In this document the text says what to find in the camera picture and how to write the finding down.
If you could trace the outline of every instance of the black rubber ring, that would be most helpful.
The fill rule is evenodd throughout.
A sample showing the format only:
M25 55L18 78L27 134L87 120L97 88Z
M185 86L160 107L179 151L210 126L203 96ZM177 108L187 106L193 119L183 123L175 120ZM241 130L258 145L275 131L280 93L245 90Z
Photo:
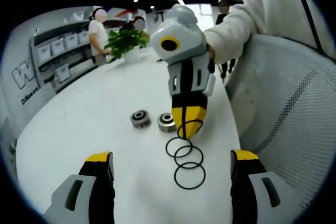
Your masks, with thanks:
M175 163L176 163L178 166L181 166L183 169L194 169L194 168L200 166L200 165L203 163L204 156L203 156L203 152L202 152L198 147L196 147L196 146L192 146L191 149L193 149L193 148L197 149L197 150L200 152L201 156L202 156L201 161L200 161L199 163L196 163L197 165L195 165L195 166L191 166L191 167L184 167L183 164L180 165L180 164L177 162L176 159L177 159L178 157L176 156L176 154L177 154L180 150L182 150L183 148L186 148L186 147L189 147L189 146L182 146L182 147L180 147L179 149L177 149L177 151L176 151L175 154L174 154L174 161L175 161Z
M171 157L174 157L174 158L175 158L175 155L172 155L172 154L170 154L170 153L168 152L168 145L169 145L169 143L170 143L171 141L173 141L173 140L175 140L175 139L182 139L182 138L176 136L176 137L173 137L172 139L170 139L170 140L166 143L166 152L167 152L167 154L168 154L169 156L171 156ZM188 154L192 151L192 149L193 149L193 144L190 142L190 140L188 140L188 139L182 139L182 140L184 140L184 141L188 141L188 142L189 142L189 145L185 145L184 147L190 147L190 150L189 150L186 154L184 154L184 155L182 155L182 156L177 156L176 158L185 157L185 156L188 155Z
M180 134L179 134L179 132L180 132L180 130L182 129L183 126L186 126L187 124L189 124L189 123L193 123L193 122L201 123L201 125L198 127L196 133L203 127L203 124L204 124L204 123L203 123L202 120L196 119L196 120L186 121L185 124L180 125L180 127L178 127L178 129L177 129L177 135L178 135L178 137L179 137L180 139L183 139L183 140L189 140L189 139L186 139L186 138L181 137Z
M175 180L175 183L176 183L179 187L181 187L182 189L185 189L185 190L193 190L193 189L199 188L199 187L204 183L204 181L205 181L205 177L206 177L205 169L203 168L202 165L197 166L197 167L200 167L200 168L203 170L203 173L204 173L203 180L202 180L202 182L201 182L199 185L194 186L194 187L184 187L184 186L181 186L181 185L177 182L177 179L176 179L177 171L178 171L180 168L182 168L183 165L187 165L187 164L194 164L194 165L196 165L197 163L196 163L196 162L185 162L185 163L183 163L181 166L179 166L179 167L175 170L175 173L174 173L174 180Z

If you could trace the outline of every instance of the white sweater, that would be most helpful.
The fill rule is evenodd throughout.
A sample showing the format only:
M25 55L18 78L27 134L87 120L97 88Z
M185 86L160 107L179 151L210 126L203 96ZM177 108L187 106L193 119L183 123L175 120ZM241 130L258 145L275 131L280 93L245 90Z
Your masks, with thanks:
M312 0L307 0L324 52L336 59L328 27ZM215 62L225 63L242 55L251 33L286 37L316 48L301 0L243 0L232 6L223 22L206 31L207 42L215 49Z

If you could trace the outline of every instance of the leaves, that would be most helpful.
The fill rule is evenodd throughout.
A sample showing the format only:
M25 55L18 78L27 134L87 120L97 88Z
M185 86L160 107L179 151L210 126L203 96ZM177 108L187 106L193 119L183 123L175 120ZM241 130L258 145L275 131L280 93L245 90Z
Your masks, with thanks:
M142 31L136 29L120 30L118 33L110 30L109 39L104 48L111 48L116 58L132 50L135 46L146 46L149 38L144 36Z

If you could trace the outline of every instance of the white tabletop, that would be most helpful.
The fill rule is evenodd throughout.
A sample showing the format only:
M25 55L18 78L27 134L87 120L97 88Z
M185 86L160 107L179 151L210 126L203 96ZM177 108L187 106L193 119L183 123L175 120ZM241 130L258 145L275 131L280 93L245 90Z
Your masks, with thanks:
M139 62L104 65L64 89L31 120L17 141L19 184L40 213L51 195L87 157L113 152L114 219L122 224L227 224L231 222L230 150L239 148L230 103L217 75L203 128L192 139L204 154L204 184L184 190L174 182L177 165L165 152L176 133L160 132L156 119L170 112L166 63L150 52ZM130 115L145 109L150 127L135 129ZM174 151L185 143L175 140ZM193 149L179 162L199 162ZM186 187L203 178L200 168L180 169L177 180Z

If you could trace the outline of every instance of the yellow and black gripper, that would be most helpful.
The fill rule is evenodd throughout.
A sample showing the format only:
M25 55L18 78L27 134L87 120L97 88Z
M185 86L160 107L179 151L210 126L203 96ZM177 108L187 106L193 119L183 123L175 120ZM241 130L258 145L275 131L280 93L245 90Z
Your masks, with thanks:
M215 65L192 10L176 4L166 17L150 43L168 63L173 119L178 135L189 140L205 120L208 97L215 84Z

